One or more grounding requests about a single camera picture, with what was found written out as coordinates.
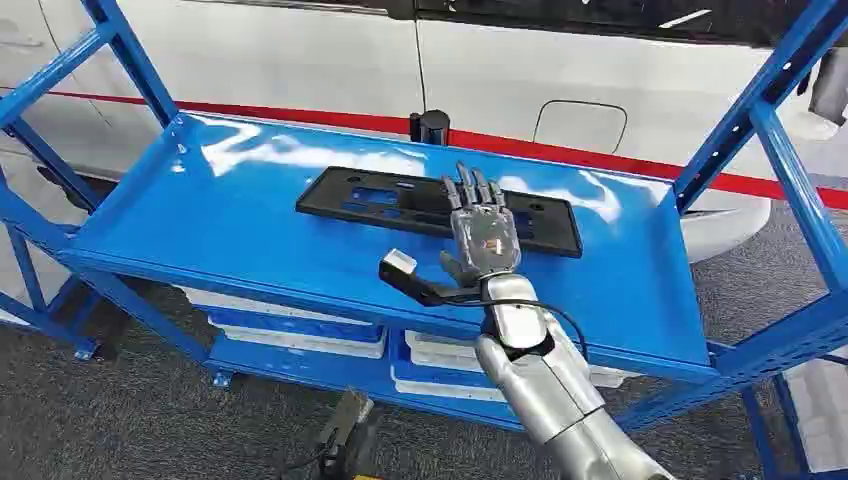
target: wire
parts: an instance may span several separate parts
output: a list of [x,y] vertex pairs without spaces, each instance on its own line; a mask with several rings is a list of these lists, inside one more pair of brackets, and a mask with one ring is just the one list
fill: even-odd
[[287,465],[283,465],[283,467],[280,469],[280,476],[279,476],[280,480],[284,480],[286,478],[286,476],[292,470],[298,470],[298,469],[301,469],[303,467],[307,467],[307,466],[311,465],[313,462],[320,460],[322,456],[324,456],[325,454],[327,454],[327,452],[330,451],[330,448],[332,447],[332,445],[333,445],[332,441],[327,442],[325,445],[319,446],[315,450],[315,454],[313,454],[312,456],[306,457],[306,458],[301,458],[300,460],[296,460],[296,461],[289,463]]
[[539,307],[544,308],[545,310],[556,312],[562,318],[565,319],[569,325],[574,328],[574,331],[577,332],[577,338],[580,340],[580,354],[583,355],[583,358],[586,361],[589,361],[589,345],[586,343],[586,336],[583,335],[583,330],[580,329],[580,325],[574,321],[573,318],[564,311],[559,308],[549,305],[547,303],[540,302],[538,300],[522,300],[520,298],[501,298],[497,300],[482,300],[479,302],[454,302],[454,301],[446,301],[448,305],[452,305],[454,307],[491,307],[494,305],[529,305],[531,307]]

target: blue shelf top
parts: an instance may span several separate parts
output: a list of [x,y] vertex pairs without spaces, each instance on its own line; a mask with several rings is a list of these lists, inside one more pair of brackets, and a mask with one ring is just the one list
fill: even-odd
[[571,202],[583,257],[524,252],[539,298],[585,331],[592,362],[682,380],[714,376],[667,182],[560,163],[223,116],[180,114],[83,225],[63,257],[82,266],[473,338],[482,311],[425,308],[383,284],[399,248],[449,282],[450,239],[297,213],[328,166],[455,175],[458,160],[505,189]]

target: red stripe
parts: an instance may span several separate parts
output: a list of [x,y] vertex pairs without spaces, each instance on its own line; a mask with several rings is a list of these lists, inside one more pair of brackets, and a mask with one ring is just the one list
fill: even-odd
[[[109,95],[92,95],[87,93],[50,92],[64,97],[101,100],[106,102],[130,103],[144,105],[144,99],[134,97],[117,97]],[[219,103],[177,101],[177,106],[186,110],[197,110],[209,113],[242,115],[272,120],[314,123],[335,127],[355,128],[383,133],[409,133],[409,119],[388,117],[384,115],[364,115],[358,113],[322,112],[319,110],[298,110],[294,108],[259,107],[252,105],[227,105]],[[486,135],[484,133],[451,130],[451,145],[474,150],[513,155],[516,157],[535,158],[551,162],[568,163],[588,167],[604,168],[620,172],[637,173],[652,177],[675,179],[680,175],[682,167],[667,163],[651,162],[636,158],[621,157],[605,153],[589,152],[574,148],[558,147],[541,143],[516,140],[513,138]],[[727,192],[744,193],[758,197],[785,199],[783,189],[774,180],[746,177],[731,173],[722,173],[716,177],[710,188]],[[818,188],[819,195],[825,205],[831,208],[848,209],[848,191],[833,188]]]

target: silver robotic arm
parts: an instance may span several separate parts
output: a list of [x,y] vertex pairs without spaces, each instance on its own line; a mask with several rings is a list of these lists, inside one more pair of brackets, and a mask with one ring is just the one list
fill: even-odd
[[479,170],[457,169],[459,188],[450,178],[443,181],[459,255],[442,252],[440,260],[460,288],[419,279],[415,260],[398,250],[383,258],[380,277],[424,305],[485,309],[475,347],[480,365],[564,478],[672,479],[609,416],[586,359],[541,306],[530,281],[514,273],[521,252],[500,188]]

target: car body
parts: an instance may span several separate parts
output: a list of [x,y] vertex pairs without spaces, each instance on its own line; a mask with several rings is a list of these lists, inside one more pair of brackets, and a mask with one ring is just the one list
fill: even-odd
[[[722,15],[734,12],[702,15],[709,27],[660,29],[658,19],[681,13],[669,6],[674,2],[658,2],[668,5],[649,7],[647,17],[609,7],[615,2],[559,3],[569,6],[547,11],[545,2],[501,0],[120,5],[171,95],[201,109],[360,114],[370,134],[380,118],[441,109],[455,129],[671,165],[691,158],[770,54],[767,41],[722,27],[731,23],[722,23]],[[774,9],[768,13],[779,36],[797,7]],[[0,87],[14,87],[90,27],[75,1],[22,0],[0,12]],[[67,95],[47,96],[25,118],[84,174],[119,179],[161,131],[133,103],[139,95],[108,49],[54,91]],[[806,119],[810,95],[799,90],[781,108],[788,125]],[[802,130],[821,123],[811,122]],[[828,141],[806,137],[800,141],[809,148]],[[772,178],[756,143],[729,170]],[[9,139],[0,149],[25,154]],[[682,220],[690,261],[744,242],[769,212],[768,199],[708,190]]]

